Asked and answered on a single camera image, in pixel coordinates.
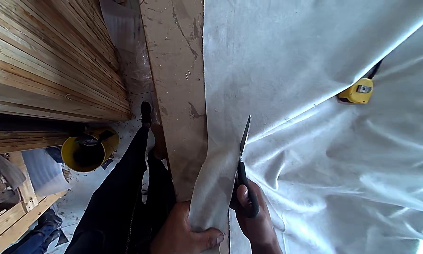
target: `yellow tape measure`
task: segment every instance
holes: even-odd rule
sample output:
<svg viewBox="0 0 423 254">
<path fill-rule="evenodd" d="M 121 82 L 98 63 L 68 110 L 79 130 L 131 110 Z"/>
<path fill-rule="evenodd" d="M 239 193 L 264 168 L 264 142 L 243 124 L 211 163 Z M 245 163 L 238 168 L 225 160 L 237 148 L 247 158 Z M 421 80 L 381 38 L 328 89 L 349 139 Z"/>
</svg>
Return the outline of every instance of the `yellow tape measure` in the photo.
<svg viewBox="0 0 423 254">
<path fill-rule="evenodd" d="M 373 93 L 372 79 L 376 72 L 378 72 L 381 62 L 382 60 L 379 61 L 375 66 L 373 66 L 373 68 L 371 68 L 371 70 L 365 75 L 366 77 L 361 78 L 352 86 L 339 93 L 337 95 L 338 99 L 342 102 L 352 104 L 367 104 Z"/>
</svg>

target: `wooden crate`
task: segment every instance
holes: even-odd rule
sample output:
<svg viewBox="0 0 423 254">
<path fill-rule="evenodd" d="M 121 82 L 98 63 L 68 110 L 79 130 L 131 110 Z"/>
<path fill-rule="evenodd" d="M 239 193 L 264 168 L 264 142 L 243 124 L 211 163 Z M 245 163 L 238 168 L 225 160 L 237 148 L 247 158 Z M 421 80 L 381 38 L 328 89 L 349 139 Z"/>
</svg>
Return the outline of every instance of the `wooden crate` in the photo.
<svg viewBox="0 0 423 254">
<path fill-rule="evenodd" d="M 0 212 L 0 253 L 25 234 L 30 225 L 41 214 L 67 193 L 67 191 L 62 191 L 47 197 L 37 197 L 28 176 L 22 153 L 19 151 L 10 153 L 9 160 L 22 170 L 27 179 L 18 188 L 21 202 L 7 211 Z"/>
</svg>

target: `plywood board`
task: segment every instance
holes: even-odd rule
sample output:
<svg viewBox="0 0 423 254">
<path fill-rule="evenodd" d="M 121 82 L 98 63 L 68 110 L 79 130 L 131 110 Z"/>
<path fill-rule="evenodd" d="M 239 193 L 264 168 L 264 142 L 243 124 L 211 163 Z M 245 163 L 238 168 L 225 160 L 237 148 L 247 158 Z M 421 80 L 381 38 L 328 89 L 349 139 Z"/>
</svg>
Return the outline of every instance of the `plywood board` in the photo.
<svg viewBox="0 0 423 254">
<path fill-rule="evenodd" d="M 145 0 L 142 21 L 178 201 L 207 155 L 201 0 Z"/>
</svg>

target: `leg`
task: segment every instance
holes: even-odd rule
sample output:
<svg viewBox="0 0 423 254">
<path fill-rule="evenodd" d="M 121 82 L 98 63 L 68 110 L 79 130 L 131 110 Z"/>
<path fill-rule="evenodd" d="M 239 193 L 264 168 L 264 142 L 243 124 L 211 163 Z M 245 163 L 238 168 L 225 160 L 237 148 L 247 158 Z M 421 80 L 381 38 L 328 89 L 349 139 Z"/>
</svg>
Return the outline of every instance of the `leg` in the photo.
<svg viewBox="0 0 423 254">
<path fill-rule="evenodd" d="M 149 165 L 148 211 L 152 226 L 152 239 L 166 221 L 176 203 L 174 185 L 170 172 L 163 162 L 154 156 L 154 150 L 147 155 Z"/>
<path fill-rule="evenodd" d="M 129 247 L 130 229 L 143 225 L 132 223 L 144 217 L 141 182 L 146 171 L 145 151 L 150 122 L 149 103 L 141 105 L 142 126 L 121 161 L 94 192 L 80 220 L 66 253 L 77 253 L 100 246 L 104 253 L 125 253 Z M 93 243 L 86 240 L 95 239 Z"/>
</svg>

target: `plastic sheet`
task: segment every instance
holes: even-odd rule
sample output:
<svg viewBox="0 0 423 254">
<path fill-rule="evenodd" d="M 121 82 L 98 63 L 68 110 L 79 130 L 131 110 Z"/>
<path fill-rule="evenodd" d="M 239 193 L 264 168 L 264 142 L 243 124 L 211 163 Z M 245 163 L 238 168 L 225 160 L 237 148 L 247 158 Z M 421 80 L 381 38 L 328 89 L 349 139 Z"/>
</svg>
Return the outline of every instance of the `plastic sheet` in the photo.
<svg viewBox="0 0 423 254">
<path fill-rule="evenodd" d="M 244 162 L 284 253 L 416 253 L 423 240 L 423 28 L 367 105 L 333 97 L 423 25 L 423 1 L 205 1 L 208 156 L 196 229 L 226 228 Z M 231 253 L 249 253 L 231 217 Z"/>
<path fill-rule="evenodd" d="M 36 195 L 44 197 L 71 188 L 63 176 L 61 164 L 56 163 L 44 148 L 22 151 L 22 157 Z"/>
</svg>

